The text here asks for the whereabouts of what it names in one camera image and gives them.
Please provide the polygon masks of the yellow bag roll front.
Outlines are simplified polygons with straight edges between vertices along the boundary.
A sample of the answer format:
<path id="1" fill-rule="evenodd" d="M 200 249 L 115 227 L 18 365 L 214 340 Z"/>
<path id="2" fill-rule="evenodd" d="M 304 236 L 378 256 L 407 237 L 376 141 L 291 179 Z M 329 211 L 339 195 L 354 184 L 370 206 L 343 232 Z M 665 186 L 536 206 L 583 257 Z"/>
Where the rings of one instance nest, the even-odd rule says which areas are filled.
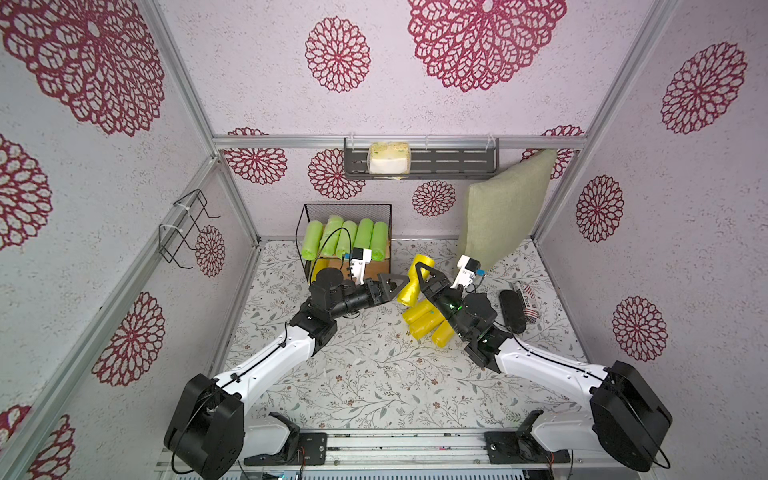
<path id="1" fill-rule="evenodd" d="M 329 265 L 329 260 L 326 258 L 319 258 L 317 259 L 313 266 L 311 267 L 311 275 L 310 275 L 310 281 L 314 282 L 317 278 L 317 275 L 320 271 L 326 269 Z"/>

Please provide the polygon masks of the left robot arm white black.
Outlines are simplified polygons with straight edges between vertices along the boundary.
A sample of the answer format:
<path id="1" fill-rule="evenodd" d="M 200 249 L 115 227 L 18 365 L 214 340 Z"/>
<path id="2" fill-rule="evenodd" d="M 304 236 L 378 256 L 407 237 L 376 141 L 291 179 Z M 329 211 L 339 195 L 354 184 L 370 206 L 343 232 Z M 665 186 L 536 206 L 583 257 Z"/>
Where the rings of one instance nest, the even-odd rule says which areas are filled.
<path id="1" fill-rule="evenodd" d="M 172 459 L 204 479 L 221 478 L 237 462 L 299 459 L 295 423 L 271 413 L 247 424 L 248 412 L 278 380 L 330 342 L 338 318 L 394 300 L 408 282 L 405 275 L 383 273 L 356 284 L 336 268 L 320 271 L 308 298 L 274 341 L 228 371 L 212 378 L 198 374 L 186 383 L 164 437 Z"/>

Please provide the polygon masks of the black wire wooden shelf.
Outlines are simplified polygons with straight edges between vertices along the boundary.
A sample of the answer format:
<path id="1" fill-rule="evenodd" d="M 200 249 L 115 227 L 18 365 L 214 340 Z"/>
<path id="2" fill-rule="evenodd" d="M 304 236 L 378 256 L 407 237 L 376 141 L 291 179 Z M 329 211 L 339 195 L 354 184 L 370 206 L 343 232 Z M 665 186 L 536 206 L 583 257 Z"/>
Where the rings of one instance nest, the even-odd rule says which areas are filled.
<path id="1" fill-rule="evenodd" d="M 387 203 L 304 204 L 295 239 L 306 279 L 325 268 L 338 268 L 352 280 L 389 273 L 392 218 Z"/>

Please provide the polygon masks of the green bag roll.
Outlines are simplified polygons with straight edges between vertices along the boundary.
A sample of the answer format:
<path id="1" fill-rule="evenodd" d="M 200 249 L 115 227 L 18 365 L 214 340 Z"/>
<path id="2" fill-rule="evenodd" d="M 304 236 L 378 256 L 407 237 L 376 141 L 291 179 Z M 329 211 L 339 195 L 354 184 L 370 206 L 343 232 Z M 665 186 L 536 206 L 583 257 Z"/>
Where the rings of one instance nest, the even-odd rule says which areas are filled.
<path id="1" fill-rule="evenodd" d="M 322 256 L 333 257 L 335 255 L 343 223 L 344 219 L 341 216 L 335 214 L 329 216 L 320 240 L 319 253 Z"/>
<path id="2" fill-rule="evenodd" d="M 386 259 L 389 243 L 389 227 L 386 222 L 378 221 L 374 224 L 370 241 L 371 258 L 373 261 Z"/>
<path id="3" fill-rule="evenodd" d="M 311 220 L 308 223 L 300 250 L 304 261 L 314 261 L 317 258 L 323 231 L 324 225 L 322 222 Z"/>
<path id="4" fill-rule="evenodd" d="M 351 253 L 356 232 L 357 232 L 356 222 L 352 220 L 346 220 L 343 222 L 343 225 L 339 232 L 339 239 L 338 239 L 336 250 L 335 250 L 336 257 L 343 259 L 346 255 Z"/>
<path id="5" fill-rule="evenodd" d="M 373 228 L 374 221 L 370 218 L 363 218 L 357 226 L 353 247 L 360 249 L 370 249 Z"/>

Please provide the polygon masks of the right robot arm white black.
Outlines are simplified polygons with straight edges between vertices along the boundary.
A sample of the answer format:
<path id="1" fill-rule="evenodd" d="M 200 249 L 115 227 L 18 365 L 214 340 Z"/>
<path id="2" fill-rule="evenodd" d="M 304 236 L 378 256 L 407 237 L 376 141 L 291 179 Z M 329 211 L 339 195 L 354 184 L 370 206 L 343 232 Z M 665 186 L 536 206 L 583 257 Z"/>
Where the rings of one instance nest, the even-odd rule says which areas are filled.
<path id="1" fill-rule="evenodd" d="M 429 274 L 418 279 L 421 292 L 449 322 L 476 365 L 530 380 L 581 406 L 576 413 L 536 415 L 525 434 L 539 448 L 602 451 L 637 472 L 671 466 L 661 445 L 672 415 L 635 367 L 622 361 L 588 364 L 543 352 L 496 326 L 497 312 L 486 294 L 466 293 L 422 262 L 415 271 Z"/>

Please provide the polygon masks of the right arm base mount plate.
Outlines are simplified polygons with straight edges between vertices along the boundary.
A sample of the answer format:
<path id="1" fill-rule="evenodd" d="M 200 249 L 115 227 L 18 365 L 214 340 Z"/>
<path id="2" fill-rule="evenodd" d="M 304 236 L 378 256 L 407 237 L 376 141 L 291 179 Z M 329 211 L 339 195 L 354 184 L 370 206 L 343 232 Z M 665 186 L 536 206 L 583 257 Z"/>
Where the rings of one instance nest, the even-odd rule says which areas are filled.
<path id="1" fill-rule="evenodd" d="M 541 447 L 530 435 L 516 431 L 494 430 L 484 433 L 489 462 L 502 464 L 531 464 L 543 466 L 569 465 L 568 450 L 550 452 Z"/>

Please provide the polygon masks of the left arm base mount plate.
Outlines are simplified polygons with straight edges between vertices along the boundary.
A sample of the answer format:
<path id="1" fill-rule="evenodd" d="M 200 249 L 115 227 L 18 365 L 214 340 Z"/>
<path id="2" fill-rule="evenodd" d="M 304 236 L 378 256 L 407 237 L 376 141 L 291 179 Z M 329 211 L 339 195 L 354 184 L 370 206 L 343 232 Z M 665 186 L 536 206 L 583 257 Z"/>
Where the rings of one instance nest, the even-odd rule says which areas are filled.
<path id="1" fill-rule="evenodd" d="M 328 451 L 326 433 L 298 433 L 290 435 L 286 445 L 276 454 L 247 457 L 244 466 L 322 466 Z"/>

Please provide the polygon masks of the yellow bag roll top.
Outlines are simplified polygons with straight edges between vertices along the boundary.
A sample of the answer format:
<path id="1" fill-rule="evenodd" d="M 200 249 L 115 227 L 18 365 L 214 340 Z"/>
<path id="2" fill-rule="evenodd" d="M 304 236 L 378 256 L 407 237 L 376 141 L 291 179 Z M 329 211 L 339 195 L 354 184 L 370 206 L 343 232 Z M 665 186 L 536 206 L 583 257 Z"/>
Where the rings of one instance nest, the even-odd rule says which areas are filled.
<path id="1" fill-rule="evenodd" d="M 422 318 L 424 315 L 430 313 L 433 310 L 432 303 L 427 300 L 423 299 L 419 301 L 414 306 L 409 307 L 404 313 L 403 313 L 403 319 L 408 324 L 411 325 L 415 321 Z"/>

